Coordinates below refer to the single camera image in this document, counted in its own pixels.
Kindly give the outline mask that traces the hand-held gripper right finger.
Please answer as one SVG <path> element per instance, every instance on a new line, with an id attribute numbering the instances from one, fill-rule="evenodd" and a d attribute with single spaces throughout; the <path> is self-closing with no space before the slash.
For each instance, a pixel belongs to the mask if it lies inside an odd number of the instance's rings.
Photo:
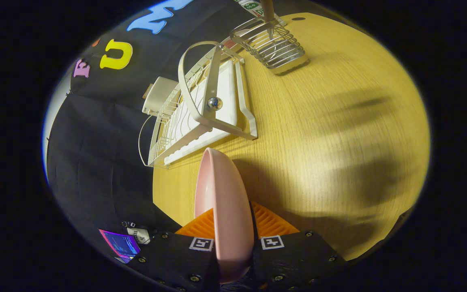
<path id="1" fill-rule="evenodd" d="M 254 247 L 250 275 L 256 292 L 313 292 L 347 262 L 317 232 L 297 231 L 256 202 L 250 203 Z"/>

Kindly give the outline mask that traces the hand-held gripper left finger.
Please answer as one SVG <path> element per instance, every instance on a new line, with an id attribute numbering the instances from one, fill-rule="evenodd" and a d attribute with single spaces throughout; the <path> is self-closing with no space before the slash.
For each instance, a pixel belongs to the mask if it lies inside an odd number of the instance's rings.
<path id="1" fill-rule="evenodd" d="M 128 270 L 167 292 L 217 292 L 219 267 L 215 246 L 208 251 L 191 248 L 195 236 L 176 234 L 181 225 L 159 208 L 129 208 L 128 221 L 154 235 L 128 263 Z"/>

